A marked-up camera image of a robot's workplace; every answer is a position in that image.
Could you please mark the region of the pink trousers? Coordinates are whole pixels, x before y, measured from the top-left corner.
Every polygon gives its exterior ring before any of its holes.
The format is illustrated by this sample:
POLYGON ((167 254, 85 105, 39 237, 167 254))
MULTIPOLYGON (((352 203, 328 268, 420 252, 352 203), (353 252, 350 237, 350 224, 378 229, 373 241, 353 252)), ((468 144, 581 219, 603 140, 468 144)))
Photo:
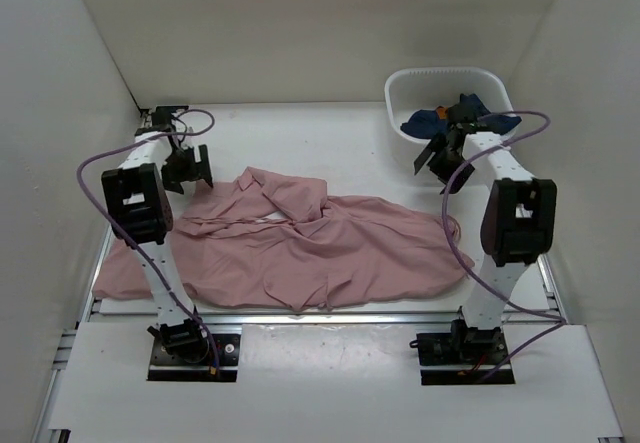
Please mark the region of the pink trousers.
POLYGON ((473 264, 451 251, 459 233, 455 220, 249 167, 198 185, 168 241, 190 297, 300 311, 445 294, 473 264))

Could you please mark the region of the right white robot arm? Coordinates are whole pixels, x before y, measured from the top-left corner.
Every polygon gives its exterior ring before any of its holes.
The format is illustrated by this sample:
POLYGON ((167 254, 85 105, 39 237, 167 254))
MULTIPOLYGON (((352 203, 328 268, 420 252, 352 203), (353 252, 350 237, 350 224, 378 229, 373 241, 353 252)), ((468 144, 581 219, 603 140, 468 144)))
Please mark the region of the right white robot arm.
POLYGON ((444 183, 442 195, 459 192, 472 176, 489 190, 480 226, 484 259, 479 270, 463 266, 475 287, 446 333, 420 334, 413 345, 424 366, 496 364, 506 356, 502 314, 519 278, 552 245, 557 186, 522 167, 510 151, 517 137, 507 110, 490 113, 459 102, 445 111, 446 129, 414 162, 444 183))

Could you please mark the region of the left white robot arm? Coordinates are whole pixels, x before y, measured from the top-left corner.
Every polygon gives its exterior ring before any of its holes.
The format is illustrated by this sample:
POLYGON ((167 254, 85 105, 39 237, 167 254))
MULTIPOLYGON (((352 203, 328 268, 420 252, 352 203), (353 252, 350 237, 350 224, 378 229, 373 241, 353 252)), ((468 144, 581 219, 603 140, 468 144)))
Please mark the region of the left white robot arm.
POLYGON ((168 242, 174 216, 167 194, 183 185, 213 185, 208 149, 191 142, 194 130, 180 116, 187 106, 160 106, 135 133, 136 147, 116 169, 101 176, 106 213, 117 238, 136 252, 149 284, 158 323, 149 328, 171 356, 219 369, 217 346, 187 295, 168 242))

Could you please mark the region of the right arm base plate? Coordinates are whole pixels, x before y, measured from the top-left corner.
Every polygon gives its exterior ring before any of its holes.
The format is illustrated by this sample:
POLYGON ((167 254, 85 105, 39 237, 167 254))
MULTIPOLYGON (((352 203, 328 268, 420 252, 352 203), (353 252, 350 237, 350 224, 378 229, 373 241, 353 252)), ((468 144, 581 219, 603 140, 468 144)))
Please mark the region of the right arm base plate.
POLYGON ((409 342, 417 351, 422 386, 514 385, 504 334, 486 342, 466 342, 448 333, 418 333, 409 342))

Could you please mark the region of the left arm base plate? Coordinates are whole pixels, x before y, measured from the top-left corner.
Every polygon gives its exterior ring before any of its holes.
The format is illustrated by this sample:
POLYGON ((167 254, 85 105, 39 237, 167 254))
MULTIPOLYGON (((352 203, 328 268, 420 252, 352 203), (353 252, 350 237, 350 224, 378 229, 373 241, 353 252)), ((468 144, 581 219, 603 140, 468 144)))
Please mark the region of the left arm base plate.
POLYGON ((239 332, 214 333, 217 355, 204 348, 183 358, 170 353, 159 338, 150 352, 147 380, 151 382, 234 383, 237 380, 241 352, 239 332))

